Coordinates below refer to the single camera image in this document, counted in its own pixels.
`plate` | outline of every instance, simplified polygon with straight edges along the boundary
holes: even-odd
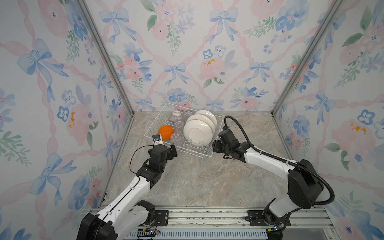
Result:
[[[205,122],[212,129],[212,134],[215,134],[215,125],[209,117],[202,115],[202,114],[195,114],[195,115],[190,116],[187,119],[187,122],[189,122],[191,120],[201,120],[201,121]]]
[[[206,146],[212,141],[213,134],[208,124],[195,119],[185,124],[184,136],[187,139],[191,139],[195,144],[203,142],[203,145]]]
[[[200,110],[200,111],[195,112],[195,114],[201,114],[201,115],[205,115],[205,116],[209,117],[209,119],[214,123],[215,128],[216,128],[216,126],[217,126],[216,117],[210,111]]]

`wall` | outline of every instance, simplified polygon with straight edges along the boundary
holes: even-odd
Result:
[[[2,1],[0,21],[0,239],[74,239],[128,115],[72,1]]]
[[[332,1],[86,3],[135,110],[270,111]]]
[[[276,115],[293,158],[336,192],[326,209],[343,240],[384,239],[383,8],[346,0]]]

